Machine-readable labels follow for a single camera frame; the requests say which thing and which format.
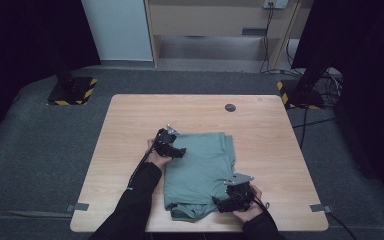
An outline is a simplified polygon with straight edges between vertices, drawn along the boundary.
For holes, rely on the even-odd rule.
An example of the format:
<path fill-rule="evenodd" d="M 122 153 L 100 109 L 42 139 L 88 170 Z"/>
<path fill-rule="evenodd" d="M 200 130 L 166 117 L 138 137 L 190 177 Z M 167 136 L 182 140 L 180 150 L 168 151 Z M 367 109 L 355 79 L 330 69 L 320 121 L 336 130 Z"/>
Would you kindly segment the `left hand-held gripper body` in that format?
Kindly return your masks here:
<path fill-rule="evenodd" d="M 159 129 L 154 140 L 154 149 L 160 156 L 170 156 L 172 144 L 178 135 L 179 132 L 170 126 Z"/>

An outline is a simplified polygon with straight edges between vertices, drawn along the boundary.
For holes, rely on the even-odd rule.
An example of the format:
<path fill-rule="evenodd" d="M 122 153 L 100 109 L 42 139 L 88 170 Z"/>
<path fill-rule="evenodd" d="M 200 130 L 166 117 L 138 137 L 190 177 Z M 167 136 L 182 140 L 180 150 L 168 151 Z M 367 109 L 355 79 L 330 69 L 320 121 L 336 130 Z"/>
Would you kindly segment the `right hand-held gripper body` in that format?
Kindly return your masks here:
<path fill-rule="evenodd" d="M 224 206 L 231 206 L 233 211 L 248 210 L 254 199 L 254 193 L 249 186 L 252 180 L 252 176 L 241 173 L 234 173 L 232 177 L 227 179 L 225 181 L 226 193 L 230 201 Z"/>

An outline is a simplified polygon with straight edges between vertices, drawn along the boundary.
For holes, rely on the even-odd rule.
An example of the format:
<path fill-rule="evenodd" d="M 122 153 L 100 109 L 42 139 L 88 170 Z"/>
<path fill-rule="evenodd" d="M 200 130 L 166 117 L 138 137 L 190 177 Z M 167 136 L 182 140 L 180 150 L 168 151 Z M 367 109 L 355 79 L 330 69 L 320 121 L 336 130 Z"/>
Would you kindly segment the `green t-shirt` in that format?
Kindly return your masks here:
<path fill-rule="evenodd" d="M 233 137 L 224 132 L 184 134 L 174 146 L 186 152 L 165 166 L 164 207 L 174 221 L 197 222 L 217 210 L 213 198 L 228 198 L 224 181 L 234 173 Z"/>

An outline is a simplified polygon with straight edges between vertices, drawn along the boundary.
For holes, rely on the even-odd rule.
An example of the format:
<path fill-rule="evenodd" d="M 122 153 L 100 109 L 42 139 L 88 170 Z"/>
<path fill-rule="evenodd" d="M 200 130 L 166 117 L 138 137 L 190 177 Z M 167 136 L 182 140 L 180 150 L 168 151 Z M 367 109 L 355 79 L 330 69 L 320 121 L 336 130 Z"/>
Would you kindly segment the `person's left hand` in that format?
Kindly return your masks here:
<path fill-rule="evenodd" d="M 147 140 L 148 149 L 146 151 L 147 158 L 146 162 L 153 163 L 155 166 L 157 166 L 160 170 L 163 169 L 163 167 L 172 160 L 171 157 L 163 157 L 160 156 L 154 149 L 153 149 L 153 139 Z"/>

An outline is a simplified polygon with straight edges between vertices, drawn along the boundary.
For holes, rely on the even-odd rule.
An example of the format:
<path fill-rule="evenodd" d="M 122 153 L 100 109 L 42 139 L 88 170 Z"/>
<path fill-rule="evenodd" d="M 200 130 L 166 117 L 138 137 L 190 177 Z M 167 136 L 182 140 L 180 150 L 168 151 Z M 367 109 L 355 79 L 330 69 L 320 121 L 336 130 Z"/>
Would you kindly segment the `person's right hand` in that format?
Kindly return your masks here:
<path fill-rule="evenodd" d="M 252 202 L 252 205 L 246 211 L 234 211 L 233 212 L 233 215 L 236 216 L 243 223 L 251 221 L 255 217 L 262 214 L 265 210 L 265 207 L 263 206 L 263 203 L 261 201 L 261 196 L 262 196 L 261 190 L 258 189 L 253 184 L 249 184 L 249 186 L 251 187 L 251 189 L 254 193 L 254 200 Z"/>

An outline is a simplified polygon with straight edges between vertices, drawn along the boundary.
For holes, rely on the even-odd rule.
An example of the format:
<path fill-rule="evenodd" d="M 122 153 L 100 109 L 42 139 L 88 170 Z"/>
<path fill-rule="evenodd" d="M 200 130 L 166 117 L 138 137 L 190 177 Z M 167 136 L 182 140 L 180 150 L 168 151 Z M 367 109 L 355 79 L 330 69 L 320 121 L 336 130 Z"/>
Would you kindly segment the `grey tape piece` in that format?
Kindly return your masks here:
<path fill-rule="evenodd" d="M 74 212 L 75 210 L 87 211 L 88 208 L 89 208 L 89 204 L 87 203 L 75 203 L 75 204 L 68 204 L 66 206 L 66 211 L 68 212 Z"/>
<path fill-rule="evenodd" d="M 332 208 L 330 205 L 323 205 L 323 204 L 313 204 L 310 206 L 310 209 L 312 212 L 324 212 L 324 213 L 332 212 Z"/>

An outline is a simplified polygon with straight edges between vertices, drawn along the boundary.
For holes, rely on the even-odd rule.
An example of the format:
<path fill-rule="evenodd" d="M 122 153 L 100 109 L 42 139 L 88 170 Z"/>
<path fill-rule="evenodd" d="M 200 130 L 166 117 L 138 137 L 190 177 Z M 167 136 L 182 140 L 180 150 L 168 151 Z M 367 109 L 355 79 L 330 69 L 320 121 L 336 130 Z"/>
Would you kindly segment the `black stand with striped base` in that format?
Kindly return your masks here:
<path fill-rule="evenodd" d="M 326 67 L 309 67 L 299 80 L 282 80 L 277 83 L 283 105 L 286 109 L 320 109 L 324 105 L 321 94 L 314 89 Z"/>
<path fill-rule="evenodd" d="M 45 37 L 49 63 L 57 77 L 57 83 L 48 96 L 50 105 L 84 105 L 88 102 L 97 80 L 92 77 L 74 77 L 68 70 L 59 49 L 50 37 Z"/>

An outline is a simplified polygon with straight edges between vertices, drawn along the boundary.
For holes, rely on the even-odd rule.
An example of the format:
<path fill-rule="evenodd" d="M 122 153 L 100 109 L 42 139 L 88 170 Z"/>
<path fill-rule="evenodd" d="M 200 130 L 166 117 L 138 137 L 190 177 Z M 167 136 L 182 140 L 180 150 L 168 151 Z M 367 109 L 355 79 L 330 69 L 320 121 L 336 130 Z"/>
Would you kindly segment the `white panel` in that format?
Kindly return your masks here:
<path fill-rule="evenodd" d="M 101 60 L 153 60 L 144 0 L 81 1 Z"/>

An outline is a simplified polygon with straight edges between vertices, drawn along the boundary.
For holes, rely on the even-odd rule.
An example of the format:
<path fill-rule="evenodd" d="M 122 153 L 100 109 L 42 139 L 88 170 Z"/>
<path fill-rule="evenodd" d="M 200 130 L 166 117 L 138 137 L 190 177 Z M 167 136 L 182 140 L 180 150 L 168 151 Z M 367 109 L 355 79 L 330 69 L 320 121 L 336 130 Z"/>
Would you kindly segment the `wooden shelf unit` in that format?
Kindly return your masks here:
<path fill-rule="evenodd" d="M 259 37 L 275 68 L 304 0 L 265 9 L 264 0 L 144 0 L 153 61 L 165 36 Z"/>

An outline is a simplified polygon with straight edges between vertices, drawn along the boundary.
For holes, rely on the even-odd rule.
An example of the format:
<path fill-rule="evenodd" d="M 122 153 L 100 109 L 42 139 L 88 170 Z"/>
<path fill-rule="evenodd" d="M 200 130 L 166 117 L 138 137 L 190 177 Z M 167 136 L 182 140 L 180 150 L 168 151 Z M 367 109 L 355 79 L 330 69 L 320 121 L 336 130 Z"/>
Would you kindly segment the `grey floor strip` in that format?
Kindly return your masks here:
<path fill-rule="evenodd" d="M 71 213 L 43 212 L 43 211 L 0 211 L 0 216 L 18 216 L 25 218 L 62 218 L 71 219 Z"/>

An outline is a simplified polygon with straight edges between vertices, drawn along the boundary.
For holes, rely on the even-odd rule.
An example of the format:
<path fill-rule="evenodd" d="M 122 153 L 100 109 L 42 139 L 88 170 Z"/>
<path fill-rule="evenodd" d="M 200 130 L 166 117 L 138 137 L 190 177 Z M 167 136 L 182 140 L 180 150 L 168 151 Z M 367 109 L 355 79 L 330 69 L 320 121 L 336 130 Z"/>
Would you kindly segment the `black curtain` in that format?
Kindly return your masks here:
<path fill-rule="evenodd" d="M 21 88 L 55 74 L 46 41 L 70 70 L 100 63 L 81 0 L 0 0 L 0 123 Z"/>
<path fill-rule="evenodd" d="M 293 66 L 342 74 L 342 134 L 363 174 L 384 185 L 384 0 L 314 0 Z"/>

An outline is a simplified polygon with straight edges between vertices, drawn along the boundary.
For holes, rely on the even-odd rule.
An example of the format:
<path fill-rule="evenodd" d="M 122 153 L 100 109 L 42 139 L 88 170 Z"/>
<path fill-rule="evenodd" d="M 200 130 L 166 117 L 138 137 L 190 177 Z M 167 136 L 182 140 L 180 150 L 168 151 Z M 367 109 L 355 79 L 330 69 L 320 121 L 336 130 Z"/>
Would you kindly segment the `white wall socket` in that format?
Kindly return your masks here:
<path fill-rule="evenodd" d="M 288 0 L 264 0 L 263 7 L 265 9 L 285 9 L 288 5 Z"/>

